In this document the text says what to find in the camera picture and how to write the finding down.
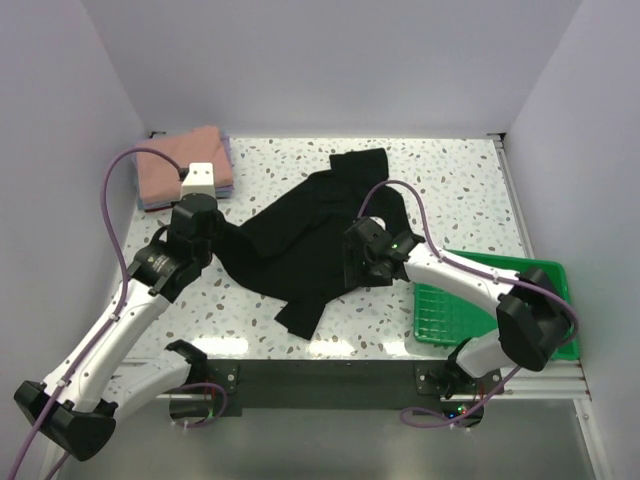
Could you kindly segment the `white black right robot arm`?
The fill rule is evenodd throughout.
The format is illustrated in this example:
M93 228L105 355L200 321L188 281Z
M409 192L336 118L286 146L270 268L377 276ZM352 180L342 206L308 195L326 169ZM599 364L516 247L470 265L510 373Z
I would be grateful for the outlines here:
M344 270L349 288L389 286L396 280L430 285L495 319L494 330L464 339L443 365L439 381L459 393L504 367L542 371L575 331L570 305L543 270L483 265L439 250L410 231L392 236L370 217L344 234Z

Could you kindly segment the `black t shirt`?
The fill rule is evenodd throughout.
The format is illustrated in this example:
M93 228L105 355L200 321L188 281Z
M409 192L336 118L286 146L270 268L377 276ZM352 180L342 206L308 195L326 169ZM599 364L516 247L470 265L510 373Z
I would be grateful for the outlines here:
M385 185L387 154L377 148L333 154L306 180L240 226L220 225L211 251L242 287L285 301L276 321L313 337L325 306L348 293L343 242L360 210L392 235L409 228L404 200Z

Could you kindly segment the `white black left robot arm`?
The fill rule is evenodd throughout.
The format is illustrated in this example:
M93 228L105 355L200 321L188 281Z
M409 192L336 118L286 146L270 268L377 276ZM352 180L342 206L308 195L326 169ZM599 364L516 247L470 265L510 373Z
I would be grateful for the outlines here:
M200 390L207 380L204 352L185 340L129 378L115 370L145 330L212 262L212 243L224 218L215 198L188 194L167 225L139 250L114 300L73 352L40 382L25 380L14 400L35 430L78 461L95 456L118 422L157 395Z

